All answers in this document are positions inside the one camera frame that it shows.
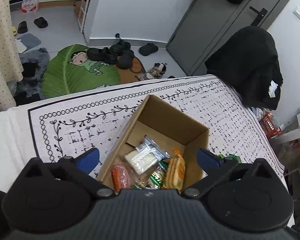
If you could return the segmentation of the orange cracker packet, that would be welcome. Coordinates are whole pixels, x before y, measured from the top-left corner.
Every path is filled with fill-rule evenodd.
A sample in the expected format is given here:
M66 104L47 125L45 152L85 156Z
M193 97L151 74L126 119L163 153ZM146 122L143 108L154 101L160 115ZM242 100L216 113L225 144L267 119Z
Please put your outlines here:
M175 158L172 158L168 165L164 186L167 189L181 191L185 177L185 161L177 148L173 148Z

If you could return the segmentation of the orange red snack packet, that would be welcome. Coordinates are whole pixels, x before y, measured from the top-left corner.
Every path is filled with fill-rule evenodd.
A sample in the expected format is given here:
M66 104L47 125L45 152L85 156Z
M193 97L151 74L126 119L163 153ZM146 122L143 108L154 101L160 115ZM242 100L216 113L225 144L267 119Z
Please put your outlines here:
M111 169L114 190L119 192L121 189L131 187L130 174L126 165L122 162L115 163Z

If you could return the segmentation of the brown cardboard box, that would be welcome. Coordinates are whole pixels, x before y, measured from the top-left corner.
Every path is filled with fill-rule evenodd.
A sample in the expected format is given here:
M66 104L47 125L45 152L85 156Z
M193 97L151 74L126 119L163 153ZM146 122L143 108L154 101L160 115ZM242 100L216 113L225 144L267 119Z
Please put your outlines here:
M159 97L149 95L127 122L96 180L113 188L112 165L141 144L144 136L154 140L172 158L175 157L174 148L180 151L185 160L183 189L203 178L204 171L197 163L197 151L207 148L209 128Z

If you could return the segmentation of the black white snack packet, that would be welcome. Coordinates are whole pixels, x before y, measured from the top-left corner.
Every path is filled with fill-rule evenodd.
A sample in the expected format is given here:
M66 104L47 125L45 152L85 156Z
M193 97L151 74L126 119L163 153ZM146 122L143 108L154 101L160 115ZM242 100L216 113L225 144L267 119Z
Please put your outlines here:
M148 171L160 161L166 159L170 159L169 153L160 148L159 145L148 136L144 136L143 143L136 146L132 152L124 156L124 160L138 176Z

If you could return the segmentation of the green biscuit packet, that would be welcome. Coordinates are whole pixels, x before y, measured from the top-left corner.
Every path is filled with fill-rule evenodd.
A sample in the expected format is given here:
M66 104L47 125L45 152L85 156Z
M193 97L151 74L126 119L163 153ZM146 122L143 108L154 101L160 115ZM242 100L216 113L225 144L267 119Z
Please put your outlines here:
M160 189L165 184L168 165L160 161L152 172L145 179L133 184L133 189L156 190Z

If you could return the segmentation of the white black patterned blanket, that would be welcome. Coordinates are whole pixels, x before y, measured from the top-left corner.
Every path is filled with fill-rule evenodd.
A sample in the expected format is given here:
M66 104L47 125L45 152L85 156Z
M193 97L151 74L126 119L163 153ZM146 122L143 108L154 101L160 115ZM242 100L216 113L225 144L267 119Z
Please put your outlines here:
M99 88L28 111L36 155L46 163L76 157L97 148L100 157L90 175L96 177L133 113L148 95L172 105L210 130L208 149L239 156L244 163L264 158L279 177L277 159L252 111L236 91L213 75Z

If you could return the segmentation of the red plastic basket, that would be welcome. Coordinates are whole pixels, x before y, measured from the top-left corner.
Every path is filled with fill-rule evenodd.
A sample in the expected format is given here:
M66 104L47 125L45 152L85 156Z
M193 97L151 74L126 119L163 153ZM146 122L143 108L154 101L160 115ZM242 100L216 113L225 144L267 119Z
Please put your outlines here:
M274 115L270 112L266 112L259 123L267 138L282 134L281 128L274 122Z

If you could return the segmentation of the white desk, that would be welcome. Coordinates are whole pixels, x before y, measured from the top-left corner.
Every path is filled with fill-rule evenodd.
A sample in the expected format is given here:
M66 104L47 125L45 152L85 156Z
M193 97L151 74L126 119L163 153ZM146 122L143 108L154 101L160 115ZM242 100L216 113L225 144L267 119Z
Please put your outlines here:
M276 139L277 144L288 146L290 152L300 157L300 113L296 115L296 128L286 130Z

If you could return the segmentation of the grey fluffy rug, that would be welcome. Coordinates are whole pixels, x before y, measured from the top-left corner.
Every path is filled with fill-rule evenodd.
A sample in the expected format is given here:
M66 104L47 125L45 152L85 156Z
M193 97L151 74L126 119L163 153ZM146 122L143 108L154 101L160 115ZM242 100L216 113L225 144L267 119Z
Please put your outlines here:
M50 62L50 55L46 48L31 50L20 55L24 71L23 79L17 82L15 99L30 98L35 96L40 100L45 99L42 94L43 76Z

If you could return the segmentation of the green leaf floor rug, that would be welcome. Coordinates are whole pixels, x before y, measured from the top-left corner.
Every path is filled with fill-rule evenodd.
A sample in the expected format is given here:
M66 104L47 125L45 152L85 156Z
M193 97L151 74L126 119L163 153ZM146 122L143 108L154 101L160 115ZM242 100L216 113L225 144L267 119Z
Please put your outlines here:
M91 61L88 47L73 44L50 60L43 75L42 95L54 98L98 87L118 85L118 68L102 61Z

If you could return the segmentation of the black jacket on chair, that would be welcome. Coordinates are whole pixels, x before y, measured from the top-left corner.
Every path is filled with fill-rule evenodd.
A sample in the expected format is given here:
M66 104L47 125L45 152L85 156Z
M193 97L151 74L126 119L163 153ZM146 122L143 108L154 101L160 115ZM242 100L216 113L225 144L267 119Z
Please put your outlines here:
M247 26L237 31L206 61L207 74L231 85L247 107L277 109L283 77L273 37Z

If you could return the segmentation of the grey white sneaker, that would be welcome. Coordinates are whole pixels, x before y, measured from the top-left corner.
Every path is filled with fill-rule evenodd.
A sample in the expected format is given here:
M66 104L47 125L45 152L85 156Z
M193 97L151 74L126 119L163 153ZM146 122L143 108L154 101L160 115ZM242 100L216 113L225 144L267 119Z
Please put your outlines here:
M155 63L154 66L147 72L137 76L139 81L161 78L166 73L166 64Z

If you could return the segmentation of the pile of black shoes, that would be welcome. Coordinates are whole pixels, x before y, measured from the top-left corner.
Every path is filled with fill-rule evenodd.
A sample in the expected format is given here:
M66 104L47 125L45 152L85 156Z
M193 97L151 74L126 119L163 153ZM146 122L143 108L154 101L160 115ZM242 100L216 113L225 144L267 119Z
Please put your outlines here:
M119 40L110 48L89 48L87 57L93 61L102 61L109 65L116 65L120 69L129 69L133 65L134 52L129 42Z

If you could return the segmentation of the dotted cream cloth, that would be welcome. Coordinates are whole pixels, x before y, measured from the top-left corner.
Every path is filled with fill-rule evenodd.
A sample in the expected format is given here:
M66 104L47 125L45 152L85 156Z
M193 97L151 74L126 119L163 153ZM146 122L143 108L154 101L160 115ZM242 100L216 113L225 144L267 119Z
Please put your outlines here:
M7 83L21 81L23 70L12 31L9 0L0 0L0 111L16 106Z

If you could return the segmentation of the black slipper by door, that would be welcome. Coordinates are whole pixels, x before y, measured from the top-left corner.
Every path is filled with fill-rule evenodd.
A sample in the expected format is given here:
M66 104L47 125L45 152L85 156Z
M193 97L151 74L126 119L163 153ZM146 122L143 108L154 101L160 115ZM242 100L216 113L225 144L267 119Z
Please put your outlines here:
M144 46L141 46L139 48L139 53L142 56L149 56L153 53L156 53L159 50L159 47L157 45L155 45L154 43L147 43Z

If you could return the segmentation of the black slipper on floor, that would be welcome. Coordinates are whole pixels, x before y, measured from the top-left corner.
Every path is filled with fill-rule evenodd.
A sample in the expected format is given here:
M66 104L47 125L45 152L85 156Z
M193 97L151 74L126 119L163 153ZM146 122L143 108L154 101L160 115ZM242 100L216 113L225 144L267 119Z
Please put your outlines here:
M34 24L40 29L44 29L48 26L47 20L43 17L39 17L39 18L35 19Z

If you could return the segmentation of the grey door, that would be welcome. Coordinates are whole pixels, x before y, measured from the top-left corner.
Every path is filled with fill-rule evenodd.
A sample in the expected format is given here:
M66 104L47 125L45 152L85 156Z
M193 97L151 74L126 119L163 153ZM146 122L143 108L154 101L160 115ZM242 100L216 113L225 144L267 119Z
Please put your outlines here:
M188 76L206 74L204 62L239 29L267 30L289 0L193 0L167 45Z

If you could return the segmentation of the water bottle pack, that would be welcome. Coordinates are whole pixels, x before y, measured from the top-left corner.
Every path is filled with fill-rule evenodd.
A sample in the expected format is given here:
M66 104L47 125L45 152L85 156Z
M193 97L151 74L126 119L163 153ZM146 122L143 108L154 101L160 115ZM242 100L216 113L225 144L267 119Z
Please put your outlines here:
M21 13L28 14L36 12L39 8L38 0L23 0L21 3Z

